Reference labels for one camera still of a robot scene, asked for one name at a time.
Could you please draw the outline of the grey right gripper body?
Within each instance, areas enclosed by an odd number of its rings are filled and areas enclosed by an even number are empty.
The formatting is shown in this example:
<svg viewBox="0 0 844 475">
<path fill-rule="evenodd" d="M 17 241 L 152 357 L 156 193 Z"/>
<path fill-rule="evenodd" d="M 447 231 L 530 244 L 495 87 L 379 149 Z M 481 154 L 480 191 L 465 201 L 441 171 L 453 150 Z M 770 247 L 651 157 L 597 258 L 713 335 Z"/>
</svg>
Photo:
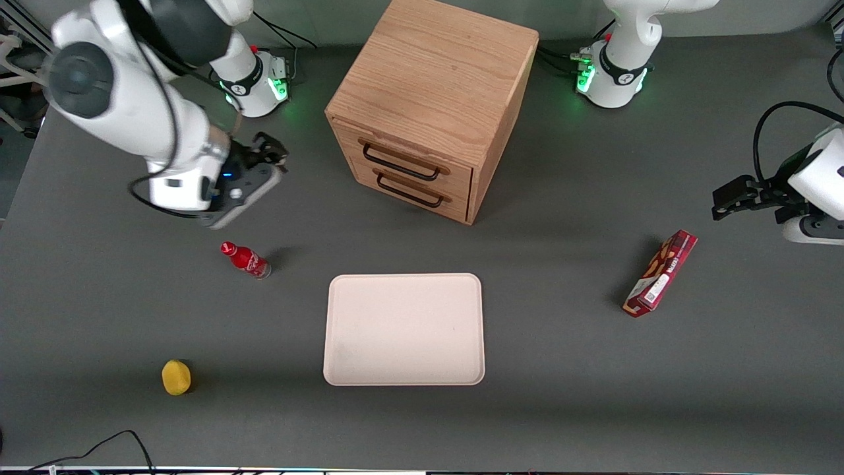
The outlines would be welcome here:
<svg viewBox="0 0 844 475">
<path fill-rule="evenodd" d="M 280 183 L 283 177 L 280 166 L 259 165 L 253 170 L 245 169 L 245 155 L 251 148 L 256 148 L 256 141 L 248 146 L 231 142 L 228 157 L 214 184 L 211 205 L 201 213 L 201 225 L 205 228 L 224 228 Z"/>
</svg>

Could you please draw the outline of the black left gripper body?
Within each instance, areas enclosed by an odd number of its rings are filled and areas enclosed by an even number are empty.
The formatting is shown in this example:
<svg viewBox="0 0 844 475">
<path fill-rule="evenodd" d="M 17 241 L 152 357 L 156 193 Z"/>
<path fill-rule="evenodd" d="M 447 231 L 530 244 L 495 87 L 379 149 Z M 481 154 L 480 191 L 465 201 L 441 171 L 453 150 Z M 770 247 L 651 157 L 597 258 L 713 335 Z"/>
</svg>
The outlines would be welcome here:
<svg viewBox="0 0 844 475">
<path fill-rule="evenodd" d="M 820 151 L 811 152 L 810 148 L 800 148 L 792 156 L 787 157 L 778 166 L 777 171 L 765 177 L 762 171 L 762 163 L 758 160 L 758 180 L 765 185 L 766 193 L 777 201 L 781 206 L 788 206 L 794 210 L 819 210 L 815 205 L 812 205 L 808 199 L 801 195 L 792 185 L 789 184 L 789 178 L 797 172 L 801 172 L 806 166 L 810 165 L 814 159 L 817 159 Z"/>
</svg>

